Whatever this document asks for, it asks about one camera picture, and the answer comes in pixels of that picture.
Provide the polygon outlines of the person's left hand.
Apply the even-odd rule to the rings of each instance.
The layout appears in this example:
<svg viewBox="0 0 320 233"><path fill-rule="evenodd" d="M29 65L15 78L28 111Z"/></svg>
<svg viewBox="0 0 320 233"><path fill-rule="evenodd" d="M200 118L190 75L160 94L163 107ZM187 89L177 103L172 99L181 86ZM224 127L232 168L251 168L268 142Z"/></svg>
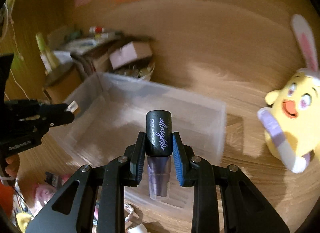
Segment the person's left hand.
<svg viewBox="0 0 320 233"><path fill-rule="evenodd" d="M5 159L6 163L8 164L5 168L6 173L10 177L16 177L18 173L18 169L20 167L20 157L18 154L13 156L7 157Z"/></svg>

